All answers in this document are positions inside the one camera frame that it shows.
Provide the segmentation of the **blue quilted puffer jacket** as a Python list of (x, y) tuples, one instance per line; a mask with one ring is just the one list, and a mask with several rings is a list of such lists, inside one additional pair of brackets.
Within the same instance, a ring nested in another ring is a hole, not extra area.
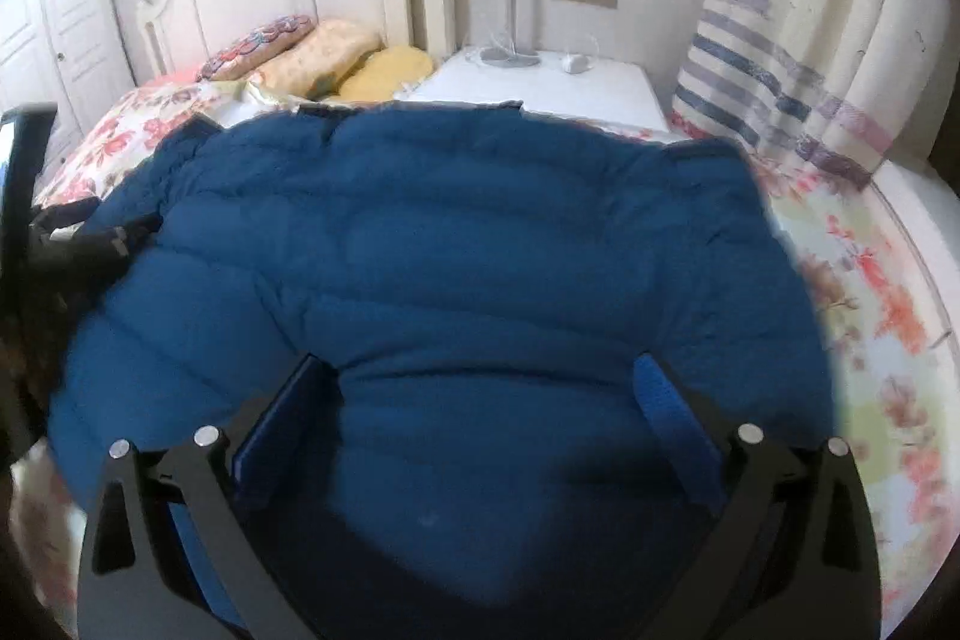
[(711, 531), (633, 393), (652, 356), (737, 422), (835, 429), (804, 281), (723, 142), (641, 145), (514, 107), (270, 113), (174, 131), (91, 216), (161, 229), (82, 320), (50, 408), (78, 505), (273, 395), (335, 395), (249, 523), (332, 638), (612, 638)]

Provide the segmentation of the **floral bed sheet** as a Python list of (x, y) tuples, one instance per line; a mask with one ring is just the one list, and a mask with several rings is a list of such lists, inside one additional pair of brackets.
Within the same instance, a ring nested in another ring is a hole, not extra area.
[[(104, 198), (169, 133), (203, 113), (224, 128), (278, 107), (239, 83), (160, 83), (119, 99), (53, 159), (41, 205)], [(875, 185), (848, 190), (757, 161), (773, 220), (827, 333), (841, 404), (877, 536), (882, 632), (918, 606), (958, 536), (958, 321)]]

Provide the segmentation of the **white wardrobe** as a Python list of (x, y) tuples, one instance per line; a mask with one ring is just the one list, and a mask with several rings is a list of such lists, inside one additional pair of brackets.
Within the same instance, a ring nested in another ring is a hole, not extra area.
[(2, 107), (52, 103), (48, 179), (135, 88), (114, 0), (2, 0)]

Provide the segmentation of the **colourful patterned pillow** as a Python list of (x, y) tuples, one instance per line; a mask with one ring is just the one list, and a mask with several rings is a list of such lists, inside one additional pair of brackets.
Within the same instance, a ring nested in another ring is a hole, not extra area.
[(316, 27), (307, 14), (287, 14), (257, 26), (229, 46), (223, 47), (200, 67), (200, 81), (236, 81), (275, 55), (296, 46)]

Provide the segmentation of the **orange textured pillow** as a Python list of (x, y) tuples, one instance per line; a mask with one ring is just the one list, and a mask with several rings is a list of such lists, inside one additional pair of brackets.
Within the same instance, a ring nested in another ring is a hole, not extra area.
[(382, 47), (381, 34), (340, 18), (321, 19), (296, 46), (251, 71), (245, 78), (260, 89), (316, 99), (331, 94), (359, 62)]

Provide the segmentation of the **yellow pillow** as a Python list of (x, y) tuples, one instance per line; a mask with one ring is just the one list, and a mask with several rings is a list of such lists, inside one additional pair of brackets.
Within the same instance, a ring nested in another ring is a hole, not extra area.
[(434, 60), (410, 46), (387, 47), (371, 53), (331, 94), (327, 103), (374, 106), (388, 103), (399, 92), (420, 85), (434, 71)]

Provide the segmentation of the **white bedside table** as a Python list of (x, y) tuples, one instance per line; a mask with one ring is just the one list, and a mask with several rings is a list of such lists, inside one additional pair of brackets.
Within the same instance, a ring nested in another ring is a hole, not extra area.
[(585, 74), (566, 74), (562, 53), (540, 52), (534, 68), (485, 67), (478, 49), (461, 50), (430, 78), (399, 94), (399, 101), (444, 104), (521, 104), (527, 112), (586, 120), (615, 128), (667, 131), (646, 71), (638, 65), (599, 58)]

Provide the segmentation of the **grey desk lamp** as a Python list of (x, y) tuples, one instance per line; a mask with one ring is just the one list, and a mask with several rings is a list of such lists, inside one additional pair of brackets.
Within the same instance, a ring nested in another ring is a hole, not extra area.
[(503, 35), (490, 35), (490, 43), (478, 52), (478, 57), (485, 67), (500, 70), (534, 68), (540, 64), (537, 52), (517, 45), (517, 0), (505, 0)]

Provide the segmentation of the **striped sailboat curtain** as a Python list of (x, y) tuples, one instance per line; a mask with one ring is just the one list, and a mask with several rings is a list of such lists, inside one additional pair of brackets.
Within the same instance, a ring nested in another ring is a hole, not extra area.
[(864, 188), (931, 79), (958, 0), (704, 0), (667, 122)]

